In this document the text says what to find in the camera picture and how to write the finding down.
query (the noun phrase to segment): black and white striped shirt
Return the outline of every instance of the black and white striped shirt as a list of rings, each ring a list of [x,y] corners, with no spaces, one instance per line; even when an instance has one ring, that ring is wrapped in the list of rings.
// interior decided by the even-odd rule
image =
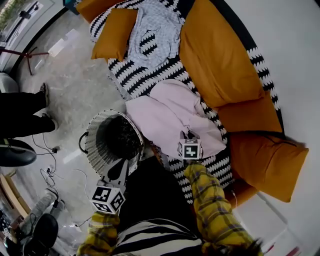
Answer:
[[[184,226],[167,220],[139,222],[118,234],[114,256],[201,255],[202,240]]]

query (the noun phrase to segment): plaid sleeve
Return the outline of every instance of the plaid sleeve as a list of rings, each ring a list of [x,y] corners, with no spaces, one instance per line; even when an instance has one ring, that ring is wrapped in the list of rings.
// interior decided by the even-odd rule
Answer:
[[[77,256],[107,256],[117,242],[118,215],[95,212],[89,224],[88,236],[77,251]]]
[[[189,165],[184,175],[192,187],[198,229],[210,243],[204,247],[250,246],[253,239],[233,216],[218,179],[198,163]]]

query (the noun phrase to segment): metal stand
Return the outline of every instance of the metal stand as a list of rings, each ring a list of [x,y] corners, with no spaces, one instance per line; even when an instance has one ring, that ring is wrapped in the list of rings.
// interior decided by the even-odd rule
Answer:
[[[28,63],[29,72],[30,72],[30,75],[32,76],[29,59],[31,59],[32,56],[48,55],[49,54],[49,52],[32,53],[36,48],[37,47],[33,48],[30,52],[27,52],[27,53],[15,51],[15,50],[7,50],[7,49],[0,49],[0,52],[4,52],[4,53],[8,53],[8,54],[16,54],[16,55],[20,55],[20,56],[23,56],[24,58],[26,58],[27,63]]]

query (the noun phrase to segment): sneaker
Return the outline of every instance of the sneaker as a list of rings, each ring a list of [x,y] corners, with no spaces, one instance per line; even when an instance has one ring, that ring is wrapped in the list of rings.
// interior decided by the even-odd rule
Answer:
[[[40,92],[44,93],[45,96],[45,106],[49,106],[49,87],[47,84],[43,83],[40,87]]]
[[[43,118],[49,118],[54,123],[54,131],[59,128],[59,125],[58,125],[57,121],[54,120],[50,115],[48,115],[46,113],[42,113],[42,117]]]

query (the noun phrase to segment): black pants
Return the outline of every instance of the black pants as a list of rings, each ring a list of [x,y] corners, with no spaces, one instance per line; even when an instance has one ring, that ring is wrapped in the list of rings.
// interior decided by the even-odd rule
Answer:
[[[126,201],[120,209],[118,232],[151,219],[166,219],[198,233],[196,218],[172,173],[155,156],[144,160],[127,179]]]
[[[43,92],[0,93],[0,138],[12,139],[52,132],[55,124],[47,117],[34,115],[46,107]]]

